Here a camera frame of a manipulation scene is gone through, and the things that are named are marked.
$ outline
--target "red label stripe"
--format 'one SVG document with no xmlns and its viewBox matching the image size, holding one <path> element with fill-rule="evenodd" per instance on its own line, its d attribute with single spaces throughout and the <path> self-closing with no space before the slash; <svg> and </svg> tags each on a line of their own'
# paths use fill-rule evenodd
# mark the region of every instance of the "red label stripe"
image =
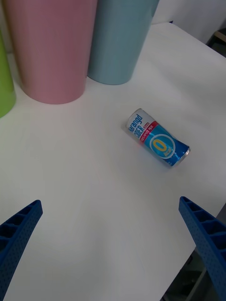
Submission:
<svg viewBox="0 0 226 301">
<path fill-rule="evenodd" d="M 149 134 L 154 130 L 155 127 L 157 127 L 158 122 L 153 121 L 153 123 L 150 124 L 150 126 L 143 132 L 142 136 L 140 137 L 141 142 L 145 142 Z"/>
</svg>

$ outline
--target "brand logo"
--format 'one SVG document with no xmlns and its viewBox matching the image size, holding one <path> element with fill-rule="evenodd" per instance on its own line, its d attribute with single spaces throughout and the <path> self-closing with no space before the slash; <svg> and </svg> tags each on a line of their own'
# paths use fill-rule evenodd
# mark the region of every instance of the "brand logo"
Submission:
<svg viewBox="0 0 226 301">
<path fill-rule="evenodd" d="M 150 140 L 150 148 L 159 157 L 169 159 L 175 153 L 175 143 L 173 139 L 165 134 L 158 134 Z"/>
</svg>

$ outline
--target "blue can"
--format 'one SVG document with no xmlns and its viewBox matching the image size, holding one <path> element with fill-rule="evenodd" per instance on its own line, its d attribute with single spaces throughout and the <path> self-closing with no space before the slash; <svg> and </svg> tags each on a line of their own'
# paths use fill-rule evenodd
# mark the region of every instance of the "blue can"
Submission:
<svg viewBox="0 0 226 301">
<path fill-rule="evenodd" d="M 129 118 L 127 129 L 151 152 L 170 166 L 179 164 L 190 152 L 190 147 L 177 140 L 142 109 Z"/>
</svg>

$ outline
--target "white tabletop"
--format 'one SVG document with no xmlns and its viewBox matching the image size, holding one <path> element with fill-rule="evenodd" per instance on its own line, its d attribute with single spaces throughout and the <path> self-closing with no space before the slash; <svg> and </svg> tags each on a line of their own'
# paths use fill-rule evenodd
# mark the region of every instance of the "white tabletop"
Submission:
<svg viewBox="0 0 226 301">
<path fill-rule="evenodd" d="M 213 215 L 226 200 L 225 58 L 158 24 L 125 85 L 88 79 L 80 99 L 48 105 L 16 82 L 0 119 L 0 222 L 35 199 L 44 214 L 5 301 L 159 301 L 194 249 L 180 196 Z M 139 107 L 190 145 L 179 166 L 123 130 Z"/>
</svg>

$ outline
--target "can label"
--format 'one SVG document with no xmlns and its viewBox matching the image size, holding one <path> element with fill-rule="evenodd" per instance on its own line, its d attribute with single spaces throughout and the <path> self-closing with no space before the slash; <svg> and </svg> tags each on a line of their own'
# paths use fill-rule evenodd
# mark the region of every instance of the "can label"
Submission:
<svg viewBox="0 0 226 301">
<path fill-rule="evenodd" d="M 129 118 L 127 128 L 171 166 L 181 161 L 190 151 L 189 146 L 178 141 L 142 109 L 137 110 Z"/>
</svg>

